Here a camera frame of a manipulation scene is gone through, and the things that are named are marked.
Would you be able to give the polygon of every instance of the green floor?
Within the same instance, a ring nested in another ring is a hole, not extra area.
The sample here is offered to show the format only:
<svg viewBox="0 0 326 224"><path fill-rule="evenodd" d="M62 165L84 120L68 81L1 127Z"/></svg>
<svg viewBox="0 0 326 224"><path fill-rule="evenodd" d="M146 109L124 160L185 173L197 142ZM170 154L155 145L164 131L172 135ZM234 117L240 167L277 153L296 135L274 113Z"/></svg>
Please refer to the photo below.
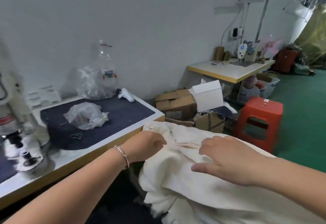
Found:
<svg viewBox="0 0 326 224"><path fill-rule="evenodd" d="M326 172L326 71L281 75L271 100L283 103L276 156Z"/></svg>

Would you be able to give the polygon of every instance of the white fabric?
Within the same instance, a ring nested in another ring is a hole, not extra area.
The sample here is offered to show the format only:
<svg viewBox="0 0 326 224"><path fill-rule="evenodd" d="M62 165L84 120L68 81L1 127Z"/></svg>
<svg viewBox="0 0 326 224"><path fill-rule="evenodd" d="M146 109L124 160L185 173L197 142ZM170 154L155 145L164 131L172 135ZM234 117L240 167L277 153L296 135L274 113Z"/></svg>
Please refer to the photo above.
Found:
<svg viewBox="0 0 326 224"><path fill-rule="evenodd" d="M148 192L145 203L151 204L153 215L168 212L164 224L326 223L277 193L192 172L194 163L212 163L209 157L198 154L202 140L226 135L167 122L152 122L144 130L158 132L167 141L160 152L146 160L139 176L142 189Z"/></svg>

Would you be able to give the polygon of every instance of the left hand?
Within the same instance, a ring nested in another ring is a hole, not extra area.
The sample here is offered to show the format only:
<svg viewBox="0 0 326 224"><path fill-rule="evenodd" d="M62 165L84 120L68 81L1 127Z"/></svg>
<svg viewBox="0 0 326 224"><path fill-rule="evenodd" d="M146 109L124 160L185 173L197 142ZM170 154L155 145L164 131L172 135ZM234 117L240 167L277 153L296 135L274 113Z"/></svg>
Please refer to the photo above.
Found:
<svg viewBox="0 0 326 224"><path fill-rule="evenodd" d="M129 163L133 163L147 160L165 144L166 141L161 134L143 130L129 138L120 148L127 155Z"/></svg>

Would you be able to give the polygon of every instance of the forearm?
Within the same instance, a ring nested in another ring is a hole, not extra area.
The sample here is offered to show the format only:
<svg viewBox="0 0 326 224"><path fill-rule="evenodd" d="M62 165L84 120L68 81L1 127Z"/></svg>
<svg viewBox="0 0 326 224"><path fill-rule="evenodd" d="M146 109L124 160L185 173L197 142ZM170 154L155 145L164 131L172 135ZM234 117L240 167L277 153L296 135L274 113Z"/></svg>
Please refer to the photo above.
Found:
<svg viewBox="0 0 326 224"><path fill-rule="evenodd" d="M125 165L122 154L110 149L38 196L5 224L85 223Z"/></svg>
<svg viewBox="0 0 326 224"><path fill-rule="evenodd" d="M287 197L326 219L326 173L289 162L268 158L256 185Z"/></svg>

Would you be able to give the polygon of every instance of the right hand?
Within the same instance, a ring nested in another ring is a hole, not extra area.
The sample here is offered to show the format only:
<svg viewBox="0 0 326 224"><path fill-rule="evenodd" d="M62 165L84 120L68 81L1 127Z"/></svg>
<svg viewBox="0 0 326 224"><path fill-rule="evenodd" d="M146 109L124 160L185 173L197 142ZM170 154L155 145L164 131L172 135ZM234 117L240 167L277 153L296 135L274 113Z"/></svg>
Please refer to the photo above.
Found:
<svg viewBox="0 0 326 224"><path fill-rule="evenodd" d="M199 154L209 156L214 164L194 164L192 171L244 186L257 185L258 177L265 171L264 166L273 159L231 136L203 140Z"/></svg>

